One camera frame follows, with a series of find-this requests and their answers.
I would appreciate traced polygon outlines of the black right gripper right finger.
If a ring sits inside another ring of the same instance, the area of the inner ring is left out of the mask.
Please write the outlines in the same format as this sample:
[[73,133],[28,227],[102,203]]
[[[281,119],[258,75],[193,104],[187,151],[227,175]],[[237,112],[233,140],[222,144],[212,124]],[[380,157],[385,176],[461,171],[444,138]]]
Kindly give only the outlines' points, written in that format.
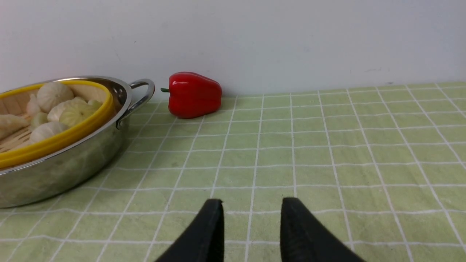
[[283,262],[364,261],[294,197],[282,200],[280,249]]

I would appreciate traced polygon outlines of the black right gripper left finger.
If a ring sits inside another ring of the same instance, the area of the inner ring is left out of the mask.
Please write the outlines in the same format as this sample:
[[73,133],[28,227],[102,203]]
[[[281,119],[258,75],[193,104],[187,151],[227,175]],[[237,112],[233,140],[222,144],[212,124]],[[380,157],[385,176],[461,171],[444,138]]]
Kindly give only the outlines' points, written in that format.
[[220,199],[208,199],[189,226],[157,262],[223,262],[224,210]]

